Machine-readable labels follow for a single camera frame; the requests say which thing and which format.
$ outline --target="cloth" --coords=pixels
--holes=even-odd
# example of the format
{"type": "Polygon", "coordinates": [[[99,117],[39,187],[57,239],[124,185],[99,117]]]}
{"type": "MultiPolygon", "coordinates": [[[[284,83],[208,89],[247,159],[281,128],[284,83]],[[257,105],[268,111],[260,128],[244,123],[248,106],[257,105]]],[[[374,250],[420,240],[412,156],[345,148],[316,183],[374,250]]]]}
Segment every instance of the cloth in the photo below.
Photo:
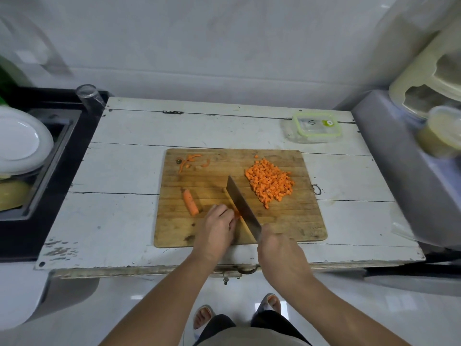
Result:
{"type": "Polygon", "coordinates": [[[253,316],[250,327],[237,327],[226,315],[216,315],[194,346],[239,345],[275,346],[310,345],[303,335],[281,314],[262,311],[253,316]]]}

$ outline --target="pants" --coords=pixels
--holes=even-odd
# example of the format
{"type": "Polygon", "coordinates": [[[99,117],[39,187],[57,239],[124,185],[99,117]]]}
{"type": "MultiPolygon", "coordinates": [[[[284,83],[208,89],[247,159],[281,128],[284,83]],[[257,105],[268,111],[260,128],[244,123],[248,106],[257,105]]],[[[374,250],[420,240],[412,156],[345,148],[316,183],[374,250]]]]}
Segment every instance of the pants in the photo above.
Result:
{"type": "MultiPolygon", "coordinates": [[[[208,322],[208,325],[201,333],[199,340],[194,343],[194,346],[216,335],[220,331],[236,326],[237,325],[235,325],[235,323],[228,316],[216,315],[210,320],[210,322],[208,322]]],[[[275,311],[267,310],[255,314],[251,320],[250,326],[256,328],[272,329],[273,331],[276,331],[280,334],[294,336],[310,345],[310,343],[284,316],[275,311]]]]}

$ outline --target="carrot scrap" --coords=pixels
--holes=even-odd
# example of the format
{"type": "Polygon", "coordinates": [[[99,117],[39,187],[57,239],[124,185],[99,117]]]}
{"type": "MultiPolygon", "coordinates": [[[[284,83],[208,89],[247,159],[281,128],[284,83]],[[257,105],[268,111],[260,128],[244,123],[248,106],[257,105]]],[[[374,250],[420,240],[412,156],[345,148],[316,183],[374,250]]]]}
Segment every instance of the carrot scrap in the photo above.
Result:
{"type": "Polygon", "coordinates": [[[282,201],[285,195],[293,192],[295,181],[292,181],[286,173],[280,170],[266,158],[245,170],[245,176],[250,181],[251,189],[266,209],[272,200],[282,201]]]}
{"type": "Polygon", "coordinates": [[[194,158],[201,156],[201,154],[188,155],[187,161],[195,161],[194,158]]]}
{"type": "Polygon", "coordinates": [[[179,171],[178,171],[178,173],[181,173],[181,172],[182,172],[182,168],[184,167],[184,165],[185,165],[186,163],[187,163],[187,160],[183,160],[183,161],[181,162],[181,165],[179,165],[179,171]]]}
{"type": "Polygon", "coordinates": [[[209,167],[210,166],[210,159],[206,160],[206,164],[202,164],[201,167],[209,167]]]}
{"type": "Polygon", "coordinates": [[[186,204],[186,207],[190,213],[191,216],[195,216],[199,214],[199,208],[197,207],[192,194],[188,189],[184,190],[182,192],[182,198],[184,199],[184,203],[186,204]]]}

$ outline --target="fingers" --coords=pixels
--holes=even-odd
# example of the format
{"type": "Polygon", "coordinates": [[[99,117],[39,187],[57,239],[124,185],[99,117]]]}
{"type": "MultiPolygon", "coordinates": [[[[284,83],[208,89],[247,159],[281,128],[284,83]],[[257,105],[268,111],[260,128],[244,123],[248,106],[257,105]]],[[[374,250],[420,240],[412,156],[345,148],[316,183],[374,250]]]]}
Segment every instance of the fingers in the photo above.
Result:
{"type": "Polygon", "coordinates": [[[220,218],[222,218],[225,222],[230,223],[235,218],[235,212],[232,209],[227,209],[221,214],[220,218]]]}
{"type": "Polygon", "coordinates": [[[208,210],[208,212],[206,213],[205,218],[210,217],[210,215],[214,213],[214,210],[215,210],[216,206],[218,206],[218,205],[217,205],[217,204],[214,204],[214,205],[211,206],[211,208],[210,208],[210,209],[208,210]]]}
{"type": "Polygon", "coordinates": [[[264,239],[268,238],[272,234],[274,234],[274,232],[272,232],[271,226],[268,223],[266,223],[265,225],[262,225],[262,228],[261,228],[261,243],[264,241],[264,239]]]}
{"type": "Polygon", "coordinates": [[[217,218],[226,210],[227,210],[227,206],[224,205],[224,204],[213,205],[211,207],[210,211],[208,211],[207,217],[217,218]]]}
{"type": "Polygon", "coordinates": [[[237,226],[237,221],[238,221],[238,218],[233,218],[232,221],[229,223],[229,232],[232,233],[232,236],[235,232],[235,227],[237,226]]]}

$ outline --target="diced carrot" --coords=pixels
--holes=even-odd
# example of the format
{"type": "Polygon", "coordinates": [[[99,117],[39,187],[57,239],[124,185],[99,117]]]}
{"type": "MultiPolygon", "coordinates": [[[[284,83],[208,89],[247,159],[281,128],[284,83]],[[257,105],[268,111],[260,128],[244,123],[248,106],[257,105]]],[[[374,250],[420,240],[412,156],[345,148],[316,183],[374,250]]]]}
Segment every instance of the diced carrot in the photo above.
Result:
{"type": "Polygon", "coordinates": [[[245,170],[253,192],[266,209],[272,200],[282,201],[285,195],[293,192],[294,181],[288,176],[291,172],[283,172],[266,158],[255,160],[252,167],[245,170]]]}

